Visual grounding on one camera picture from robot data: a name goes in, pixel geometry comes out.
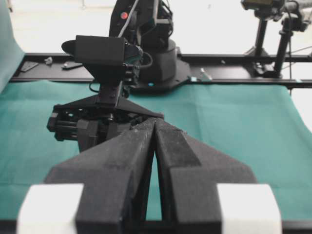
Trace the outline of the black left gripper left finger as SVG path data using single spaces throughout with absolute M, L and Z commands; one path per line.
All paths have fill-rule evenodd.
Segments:
M 146 219 L 155 122 L 150 118 L 51 168 L 45 183 L 84 185 L 78 233 L 122 234 L 126 223 Z

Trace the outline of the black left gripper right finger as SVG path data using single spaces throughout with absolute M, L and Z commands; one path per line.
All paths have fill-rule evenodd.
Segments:
M 163 219 L 177 234 L 219 234 L 217 183 L 257 183 L 251 168 L 158 119 L 156 158 Z

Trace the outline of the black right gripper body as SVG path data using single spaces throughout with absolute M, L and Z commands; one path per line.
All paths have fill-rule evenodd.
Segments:
M 55 105 L 47 129 L 55 133 L 58 141 L 76 141 L 79 151 L 83 152 L 151 117 L 164 118 L 164 115 L 124 97 L 107 98 L 100 102 L 99 96 L 94 95 Z

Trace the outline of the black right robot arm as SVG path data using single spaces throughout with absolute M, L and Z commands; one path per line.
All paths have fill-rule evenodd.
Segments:
M 178 86 L 190 67 L 170 39 L 173 14 L 161 0 L 118 0 L 109 35 L 76 36 L 62 44 L 65 53 L 92 75 L 99 89 L 93 96 L 55 105 L 47 129 L 58 141 L 75 140 L 85 151 L 151 117 L 162 117 L 131 101 L 130 89 L 140 84 Z

